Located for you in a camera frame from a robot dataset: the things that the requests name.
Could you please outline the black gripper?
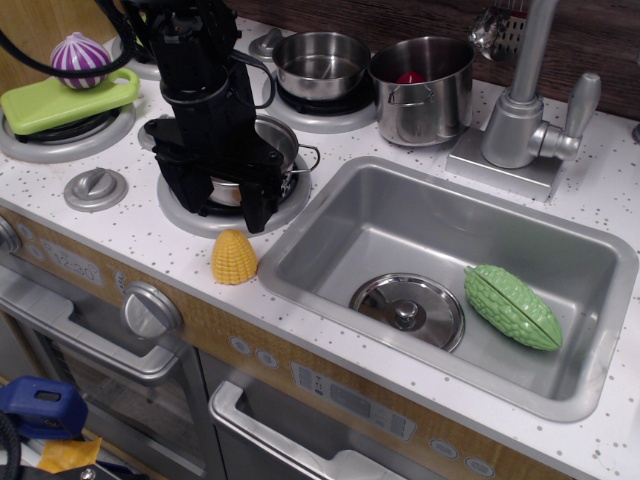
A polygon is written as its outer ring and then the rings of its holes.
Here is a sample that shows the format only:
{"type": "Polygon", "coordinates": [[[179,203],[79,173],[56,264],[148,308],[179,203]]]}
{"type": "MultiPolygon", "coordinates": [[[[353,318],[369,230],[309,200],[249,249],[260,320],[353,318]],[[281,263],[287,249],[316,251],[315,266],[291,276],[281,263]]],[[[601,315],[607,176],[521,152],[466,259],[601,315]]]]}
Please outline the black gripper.
{"type": "Polygon", "coordinates": [[[145,125],[162,176],[183,208],[200,213],[211,177],[236,183],[250,233],[261,233],[279,210],[283,156],[255,131],[257,118],[245,69],[230,69],[214,86],[180,90],[160,83],[173,116],[145,125]]]}

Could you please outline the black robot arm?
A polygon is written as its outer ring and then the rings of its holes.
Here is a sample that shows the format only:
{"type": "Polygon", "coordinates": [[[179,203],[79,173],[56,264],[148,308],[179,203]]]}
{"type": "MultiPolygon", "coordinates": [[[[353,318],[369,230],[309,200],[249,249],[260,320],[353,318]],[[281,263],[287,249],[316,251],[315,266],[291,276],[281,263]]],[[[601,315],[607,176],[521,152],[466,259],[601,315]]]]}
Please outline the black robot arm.
{"type": "Polygon", "coordinates": [[[168,119],[150,120],[146,134],[165,182],[183,208],[200,213],[213,179],[237,184],[248,230],[263,231],[278,211],[283,155],[255,129],[247,67],[236,51],[236,14],[222,1],[125,1],[129,23],[150,51],[168,119]]]}

